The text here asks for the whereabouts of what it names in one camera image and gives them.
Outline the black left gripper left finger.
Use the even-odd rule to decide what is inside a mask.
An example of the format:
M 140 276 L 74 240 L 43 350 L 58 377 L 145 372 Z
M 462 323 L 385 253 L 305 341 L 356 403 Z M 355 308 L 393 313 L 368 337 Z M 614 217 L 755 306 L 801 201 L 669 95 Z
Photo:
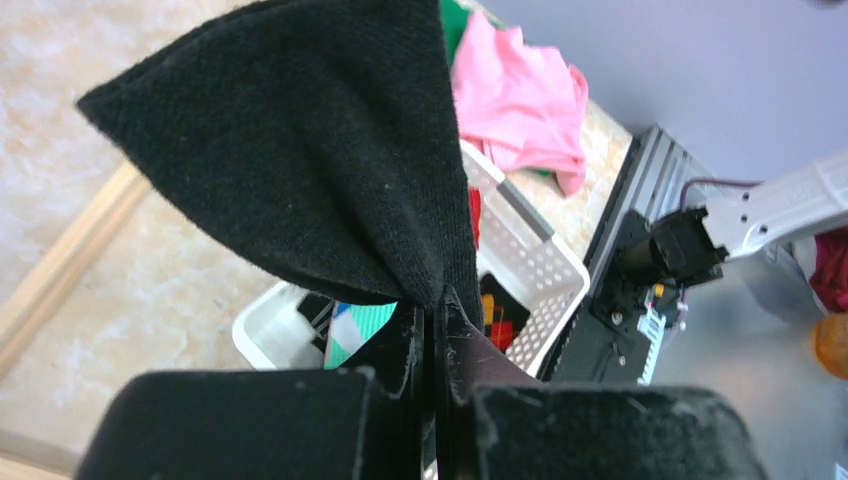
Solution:
M 115 396 L 79 479 L 417 479 L 423 312 L 334 370 L 159 371 Z

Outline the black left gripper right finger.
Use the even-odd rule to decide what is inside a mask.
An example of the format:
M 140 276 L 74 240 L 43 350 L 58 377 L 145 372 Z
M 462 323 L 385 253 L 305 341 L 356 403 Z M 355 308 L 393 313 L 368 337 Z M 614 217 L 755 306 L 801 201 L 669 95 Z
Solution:
M 748 430 L 696 387 L 543 384 L 468 320 L 452 288 L 433 315 L 442 479 L 763 479 Z

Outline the teal patterned sock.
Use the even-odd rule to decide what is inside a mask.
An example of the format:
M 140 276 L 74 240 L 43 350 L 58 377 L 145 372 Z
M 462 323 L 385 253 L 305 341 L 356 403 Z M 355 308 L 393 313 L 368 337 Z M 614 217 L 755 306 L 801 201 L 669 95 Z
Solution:
M 391 319 L 397 304 L 337 303 L 330 317 L 324 368 L 340 367 Z

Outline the black argyle sock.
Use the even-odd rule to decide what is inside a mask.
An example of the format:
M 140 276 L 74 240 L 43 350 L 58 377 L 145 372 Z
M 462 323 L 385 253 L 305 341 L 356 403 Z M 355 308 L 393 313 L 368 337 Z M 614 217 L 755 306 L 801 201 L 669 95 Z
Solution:
M 479 290 L 484 334 L 501 352 L 506 352 L 525 327 L 530 311 L 491 273 L 482 276 Z

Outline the black white striped sock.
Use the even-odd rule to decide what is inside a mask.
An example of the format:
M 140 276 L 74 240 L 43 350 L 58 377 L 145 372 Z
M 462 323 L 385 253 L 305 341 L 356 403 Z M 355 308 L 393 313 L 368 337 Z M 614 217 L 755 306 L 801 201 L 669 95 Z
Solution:
M 313 342 L 320 348 L 326 347 L 335 307 L 335 301 L 315 293 L 308 293 L 297 306 L 297 311 L 309 321 L 311 327 L 315 330 Z

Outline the white perforated plastic basket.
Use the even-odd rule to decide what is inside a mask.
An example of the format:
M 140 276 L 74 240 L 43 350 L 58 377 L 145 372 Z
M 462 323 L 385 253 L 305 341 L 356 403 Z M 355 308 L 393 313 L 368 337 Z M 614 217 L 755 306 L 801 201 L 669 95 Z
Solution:
M 548 351 L 586 295 L 589 274 L 551 225 L 489 159 L 462 142 L 470 187 L 480 190 L 482 215 L 478 276 L 491 273 L 530 311 L 506 356 L 530 375 L 539 373 Z M 310 292 L 280 282 L 235 319 L 236 349 L 257 370 L 324 368 L 325 349 L 297 311 Z

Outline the wooden drying rack frame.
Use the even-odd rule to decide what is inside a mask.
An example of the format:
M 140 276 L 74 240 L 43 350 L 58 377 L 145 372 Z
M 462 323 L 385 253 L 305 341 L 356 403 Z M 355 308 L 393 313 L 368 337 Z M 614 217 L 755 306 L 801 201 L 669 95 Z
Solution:
M 69 479 L 117 384 L 91 351 L 102 252 L 151 192 L 122 163 L 1 307 L 1 476 Z

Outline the red sock with cat face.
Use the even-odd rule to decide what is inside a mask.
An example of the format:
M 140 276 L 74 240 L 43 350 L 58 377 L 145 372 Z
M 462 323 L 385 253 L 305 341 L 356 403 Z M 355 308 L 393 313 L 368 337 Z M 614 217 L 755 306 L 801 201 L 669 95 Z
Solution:
M 476 187 L 469 187 L 468 198 L 469 198 L 469 208 L 470 208 L 470 218 L 471 218 L 471 228 L 473 234 L 473 241 L 476 250 L 480 248 L 480 221 L 482 215 L 482 196 L 479 189 Z

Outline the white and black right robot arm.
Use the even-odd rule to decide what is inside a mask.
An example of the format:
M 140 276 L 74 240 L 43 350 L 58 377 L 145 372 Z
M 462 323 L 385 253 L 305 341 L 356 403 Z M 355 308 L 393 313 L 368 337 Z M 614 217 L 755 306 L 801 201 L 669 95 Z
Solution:
M 619 251 L 616 266 L 636 286 L 668 281 L 691 288 L 720 278 L 728 261 L 846 223 L 842 150 L 736 196 L 666 215 L 650 225 L 645 240 Z

